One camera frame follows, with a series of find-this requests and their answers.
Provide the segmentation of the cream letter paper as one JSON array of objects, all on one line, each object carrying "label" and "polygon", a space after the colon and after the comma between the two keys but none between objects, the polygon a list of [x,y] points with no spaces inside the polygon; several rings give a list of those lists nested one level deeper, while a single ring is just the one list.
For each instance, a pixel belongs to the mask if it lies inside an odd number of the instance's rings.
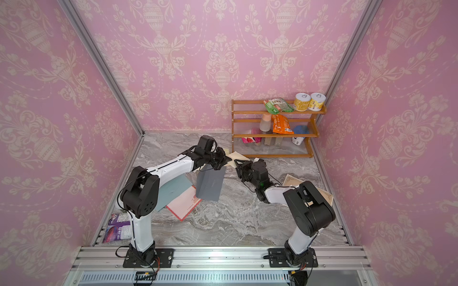
[{"label": "cream letter paper", "polygon": [[230,158],[230,160],[224,165],[225,167],[232,167],[234,169],[237,168],[236,163],[234,160],[241,160],[241,161],[249,161],[249,158],[245,157],[244,155],[241,155],[238,152],[230,152],[229,149],[224,148],[225,155]]}]

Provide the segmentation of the grey envelope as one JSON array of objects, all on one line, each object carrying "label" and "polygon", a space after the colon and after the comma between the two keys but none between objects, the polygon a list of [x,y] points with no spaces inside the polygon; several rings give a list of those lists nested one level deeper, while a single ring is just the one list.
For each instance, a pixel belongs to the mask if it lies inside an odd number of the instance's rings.
[{"label": "grey envelope", "polygon": [[199,170],[196,182],[196,197],[206,201],[219,201],[226,167],[215,170],[211,165],[206,164]]}]

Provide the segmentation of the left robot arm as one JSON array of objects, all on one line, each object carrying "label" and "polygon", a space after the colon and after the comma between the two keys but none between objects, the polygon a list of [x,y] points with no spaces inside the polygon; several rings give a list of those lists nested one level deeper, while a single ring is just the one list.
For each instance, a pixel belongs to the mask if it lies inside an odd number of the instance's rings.
[{"label": "left robot arm", "polygon": [[216,140],[200,137],[197,145],[183,151],[173,160],[155,167],[137,166],[131,171],[126,185],[119,193],[121,209],[130,215],[132,238],[130,251],[144,261],[154,260],[155,241],[151,233],[151,213],[157,206],[159,190],[169,181],[209,165],[220,170],[231,161]]}]

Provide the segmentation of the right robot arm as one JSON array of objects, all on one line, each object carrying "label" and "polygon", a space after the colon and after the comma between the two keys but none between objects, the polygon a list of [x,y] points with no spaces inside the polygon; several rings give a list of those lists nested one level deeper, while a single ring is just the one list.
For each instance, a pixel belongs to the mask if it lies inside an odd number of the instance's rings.
[{"label": "right robot arm", "polygon": [[274,184],[266,163],[261,159],[256,162],[236,159],[235,165],[239,179],[243,184],[254,186],[254,193],[261,202],[287,206],[292,214],[296,228],[280,257],[291,266],[313,265],[307,262],[307,258],[313,256],[312,242],[336,219],[331,204],[310,181],[292,187]]}]

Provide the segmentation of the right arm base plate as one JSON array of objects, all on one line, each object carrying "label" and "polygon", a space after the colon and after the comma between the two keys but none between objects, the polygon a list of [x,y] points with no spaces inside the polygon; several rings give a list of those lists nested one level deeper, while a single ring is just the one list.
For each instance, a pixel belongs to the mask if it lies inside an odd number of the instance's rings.
[{"label": "right arm base plate", "polygon": [[289,249],[270,248],[268,249],[268,254],[263,256],[263,259],[267,259],[272,268],[318,267],[316,252],[313,248],[309,248],[299,255]]}]

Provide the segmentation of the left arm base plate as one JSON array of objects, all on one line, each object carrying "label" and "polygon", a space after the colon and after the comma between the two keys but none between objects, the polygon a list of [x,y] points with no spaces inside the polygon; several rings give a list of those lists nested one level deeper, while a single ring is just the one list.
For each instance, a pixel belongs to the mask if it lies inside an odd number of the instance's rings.
[{"label": "left arm base plate", "polygon": [[174,249],[152,248],[144,253],[130,247],[124,257],[123,268],[171,268]]}]

